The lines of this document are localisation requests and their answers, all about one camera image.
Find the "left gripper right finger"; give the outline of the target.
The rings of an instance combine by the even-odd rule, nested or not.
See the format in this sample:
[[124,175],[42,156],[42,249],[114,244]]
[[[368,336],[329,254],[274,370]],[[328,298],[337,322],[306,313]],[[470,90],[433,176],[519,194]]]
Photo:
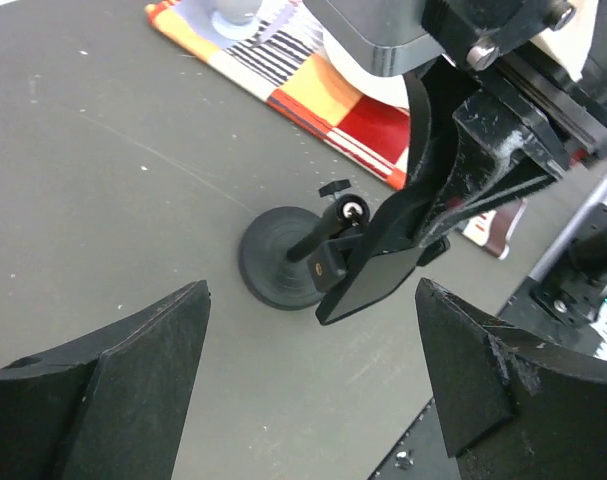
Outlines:
[[607,479],[607,361],[543,340],[432,280],[415,292],[449,457],[463,479]]

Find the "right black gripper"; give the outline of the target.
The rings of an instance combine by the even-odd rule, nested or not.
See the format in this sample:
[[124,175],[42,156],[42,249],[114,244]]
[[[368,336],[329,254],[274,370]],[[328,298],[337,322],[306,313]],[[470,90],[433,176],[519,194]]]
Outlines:
[[432,103],[416,74],[407,176],[382,205],[382,237],[428,245],[459,222],[550,185],[563,145],[607,155],[607,1],[428,1],[422,27],[461,67],[498,68],[524,95],[474,94],[453,113],[456,156],[432,135]]

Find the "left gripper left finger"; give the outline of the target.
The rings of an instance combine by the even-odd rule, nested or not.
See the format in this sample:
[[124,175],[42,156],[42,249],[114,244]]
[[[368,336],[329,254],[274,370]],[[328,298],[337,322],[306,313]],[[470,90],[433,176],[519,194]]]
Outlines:
[[0,479],[170,478],[210,309],[192,282],[0,368]]

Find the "black smartphone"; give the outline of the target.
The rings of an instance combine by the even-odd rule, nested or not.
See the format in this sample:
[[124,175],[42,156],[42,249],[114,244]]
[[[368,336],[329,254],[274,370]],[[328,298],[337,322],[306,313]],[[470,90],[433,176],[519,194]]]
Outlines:
[[345,279],[316,309],[321,325],[341,321],[398,289],[423,253],[419,231],[432,201],[417,187],[394,193],[380,206],[348,257]]

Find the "black phone stand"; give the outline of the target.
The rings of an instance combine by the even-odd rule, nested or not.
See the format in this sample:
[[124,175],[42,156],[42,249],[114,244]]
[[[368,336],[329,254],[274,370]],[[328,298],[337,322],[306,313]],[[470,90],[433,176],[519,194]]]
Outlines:
[[[239,243],[238,266],[255,298],[284,311],[316,310],[345,279],[348,257],[376,213],[350,192],[350,186],[347,179],[322,186],[319,195],[332,202],[320,215],[283,206],[264,212],[248,226]],[[444,253],[449,243],[436,240],[421,246],[412,273]]]

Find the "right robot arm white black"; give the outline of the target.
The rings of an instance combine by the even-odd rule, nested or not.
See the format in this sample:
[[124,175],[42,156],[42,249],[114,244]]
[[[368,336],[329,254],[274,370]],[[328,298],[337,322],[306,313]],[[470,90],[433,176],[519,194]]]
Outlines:
[[386,251],[426,247],[460,221],[607,155],[607,1],[428,1],[433,53],[397,64],[407,178],[377,211]]

